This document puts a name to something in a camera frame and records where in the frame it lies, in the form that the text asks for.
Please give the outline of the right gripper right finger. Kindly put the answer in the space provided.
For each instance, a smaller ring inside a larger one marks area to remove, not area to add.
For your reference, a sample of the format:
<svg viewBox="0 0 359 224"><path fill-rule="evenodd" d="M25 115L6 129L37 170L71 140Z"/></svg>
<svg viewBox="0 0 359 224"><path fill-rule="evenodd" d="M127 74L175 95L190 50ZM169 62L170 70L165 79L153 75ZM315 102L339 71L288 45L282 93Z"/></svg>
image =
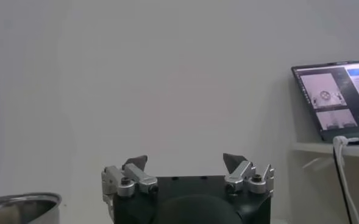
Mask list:
<svg viewBox="0 0 359 224"><path fill-rule="evenodd" d="M253 194L274 194L274 168L269 164L263 173L242 155L223 154L228 174L224 177L225 190L233 195L242 191Z"/></svg>

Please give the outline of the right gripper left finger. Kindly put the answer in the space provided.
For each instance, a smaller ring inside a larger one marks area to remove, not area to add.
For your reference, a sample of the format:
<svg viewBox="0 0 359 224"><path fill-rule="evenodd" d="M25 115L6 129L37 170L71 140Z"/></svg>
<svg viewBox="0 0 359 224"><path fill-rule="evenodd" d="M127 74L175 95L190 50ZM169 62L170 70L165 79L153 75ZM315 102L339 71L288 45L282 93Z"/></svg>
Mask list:
<svg viewBox="0 0 359 224"><path fill-rule="evenodd" d="M147 161L148 156L141 155L129 158L120 168L105 167L101 172L102 194L132 197L137 187L143 194L153 193L158 189L158 179L144 171Z"/></svg>

